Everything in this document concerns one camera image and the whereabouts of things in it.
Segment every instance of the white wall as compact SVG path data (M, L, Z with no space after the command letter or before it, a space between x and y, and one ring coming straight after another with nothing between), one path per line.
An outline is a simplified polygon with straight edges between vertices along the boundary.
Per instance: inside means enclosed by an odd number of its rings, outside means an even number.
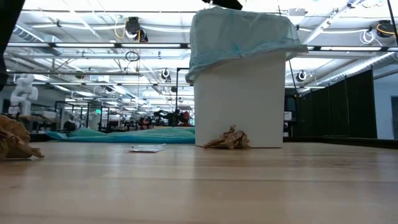
M65 95L61 91L48 90L41 86L36 86L39 89L39 98L32 103L44 106L54 107L56 101L65 101ZM5 86L0 92L0 112L2 111L2 104L4 99L9 100L14 86Z
M374 81L374 102L378 139L394 139L391 97L398 96L398 73Z

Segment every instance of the ceiling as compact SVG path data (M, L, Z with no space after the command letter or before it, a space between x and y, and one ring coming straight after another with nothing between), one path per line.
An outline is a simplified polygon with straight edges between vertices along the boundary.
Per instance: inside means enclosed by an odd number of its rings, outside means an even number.
M289 17L294 25L299 25L298 30L300 40L304 41L315 29L325 21L335 9L341 9L347 4L347 0L239 0L243 3L243 10L256 12L269 12L278 14L280 7L283 16ZM398 15L398 4L393 3L393 11ZM44 37L48 42L52 37L56 37L60 42L123 42L128 43L133 40L126 35L119 38L115 34L115 23L122 26L126 18L137 16L140 24L144 28L149 42L158 43L189 43L189 28L195 12L208 5L201 0L26 0L24 9L18 20L18 24L39 37ZM289 9L305 9L305 16L291 16ZM335 19L330 27L325 29L327 32L341 32L368 29L369 26L375 27L379 20L390 19L389 10L385 1L365 0L361 1L355 8L344 13L340 18ZM116 29L118 35L122 35L123 28ZM395 44L395 39L376 37L371 42L362 43L360 36L363 32L349 34L321 33L311 40L308 45L328 45L328 46L389 46ZM21 37L13 34L13 42L25 41ZM79 91L88 92L101 98L124 98L127 102L130 98L142 99L135 101L138 105L146 105L146 111L158 110L159 107L165 110L172 110L175 100L168 95L174 95L169 86L145 86L150 83L163 83L161 79L162 71L167 68L172 78L172 83L176 82L177 67L189 67L189 49L142 49L138 51L141 55L139 62L129 63L124 59L125 49L63 49L59 56L54 56L37 49L8 47L5 58L7 68L11 71L36 71L47 72L46 68L57 69L58 75L36 75L38 81L52 82L109 82L109 83L140 83L140 86L117 86L115 93L106 93L100 86L91 85L59 85L65 95L71 96L68 90L75 93ZM17 53L24 58L16 57ZM317 79L321 79L333 71L353 63L357 60L365 60L375 57L376 53L369 52L310 52L307 55L291 60L294 73L305 71L311 74L302 85L316 85ZM141 77L134 75L135 70L139 70ZM74 75L64 75L65 72L93 73L98 75L85 75L84 78L77 78ZM104 77L101 72L116 72L119 75ZM179 83L186 83L184 74L187 70L181 70L178 78ZM286 66L286 85L293 85L290 74L289 63ZM193 87L185 86L178 89L178 94L183 95L183 102L180 105L193 105ZM74 94L77 98L83 95ZM120 105L132 105L119 102Z

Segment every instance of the wooden surface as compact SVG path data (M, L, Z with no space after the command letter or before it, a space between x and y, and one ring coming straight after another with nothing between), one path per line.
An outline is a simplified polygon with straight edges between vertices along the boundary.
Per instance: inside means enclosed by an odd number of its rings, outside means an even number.
M398 151L41 142L0 162L0 223L398 223Z

